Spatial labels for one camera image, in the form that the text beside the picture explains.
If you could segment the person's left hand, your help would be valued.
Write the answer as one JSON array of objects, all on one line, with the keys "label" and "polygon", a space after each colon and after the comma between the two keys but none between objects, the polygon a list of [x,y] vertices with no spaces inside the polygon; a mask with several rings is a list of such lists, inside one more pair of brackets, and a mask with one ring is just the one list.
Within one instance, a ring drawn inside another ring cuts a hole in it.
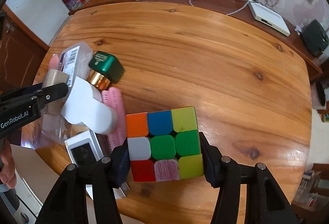
[{"label": "person's left hand", "polygon": [[1,169],[1,181],[6,184],[9,189],[13,189],[16,187],[17,177],[15,174],[15,161],[12,156],[11,145],[7,139],[4,139],[3,142],[1,161],[3,163]]}]

